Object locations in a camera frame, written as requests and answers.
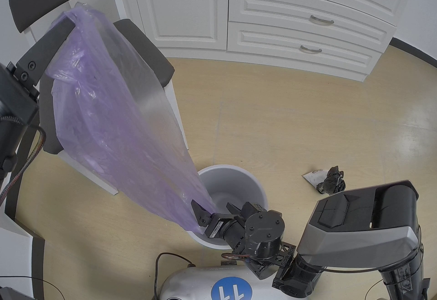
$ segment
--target wooden floor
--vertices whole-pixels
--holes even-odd
[[[363,83],[236,62],[171,62],[196,167],[234,164],[252,172],[270,208],[283,213],[284,241],[299,242],[321,198],[302,174],[338,165],[347,189],[410,179],[420,195],[429,298],[437,293],[436,68],[391,46]],[[45,238],[44,278],[66,300],[152,298],[155,258],[163,251],[197,265],[220,264],[221,251],[46,153],[25,173],[17,216]],[[185,266],[163,258],[159,283]],[[364,299],[379,279],[378,272],[325,273],[311,298]],[[60,299],[45,290],[47,300]],[[367,299],[379,297],[388,298],[382,283]]]

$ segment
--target trash bag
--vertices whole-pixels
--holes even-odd
[[[103,13],[78,4],[52,27],[65,17],[76,27],[46,71],[64,150],[151,213],[200,232],[191,200],[217,209],[155,73]]]

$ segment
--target blue circular logo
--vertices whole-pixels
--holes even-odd
[[[217,281],[211,289],[212,300],[250,300],[252,287],[238,277],[226,277]]]

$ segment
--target metal handle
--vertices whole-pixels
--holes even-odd
[[[320,53],[320,52],[322,52],[322,49],[318,49],[318,50],[309,49],[308,47],[305,47],[303,45],[301,45],[301,49],[304,50],[304,51],[313,52],[313,53]]]
[[[316,21],[318,23],[329,24],[329,25],[334,24],[333,20],[328,21],[326,19],[314,17],[313,15],[309,16],[309,19],[311,19],[312,21]]]

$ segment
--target white drawer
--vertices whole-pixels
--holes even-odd
[[[381,56],[366,47],[318,34],[238,22],[228,23],[228,51],[298,59],[364,74],[371,72]]]
[[[396,30],[385,21],[326,0],[229,0],[229,20],[308,31],[380,52]]]

